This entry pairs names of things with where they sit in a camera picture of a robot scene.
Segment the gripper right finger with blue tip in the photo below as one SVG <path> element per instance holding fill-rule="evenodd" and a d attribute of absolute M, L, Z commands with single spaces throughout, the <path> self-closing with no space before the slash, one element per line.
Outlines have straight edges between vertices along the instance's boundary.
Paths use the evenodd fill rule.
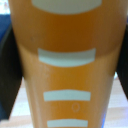
<path fill-rule="evenodd" d="M 116 72 L 128 99 L 128 30 L 125 31 Z"/>

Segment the gripper left finger with blue tip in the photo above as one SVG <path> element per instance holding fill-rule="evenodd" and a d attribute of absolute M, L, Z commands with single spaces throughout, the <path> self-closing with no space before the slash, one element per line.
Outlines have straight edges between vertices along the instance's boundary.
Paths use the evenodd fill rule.
<path fill-rule="evenodd" d="M 8 120 L 22 80 L 22 70 L 12 26 L 0 43 L 0 121 Z"/>

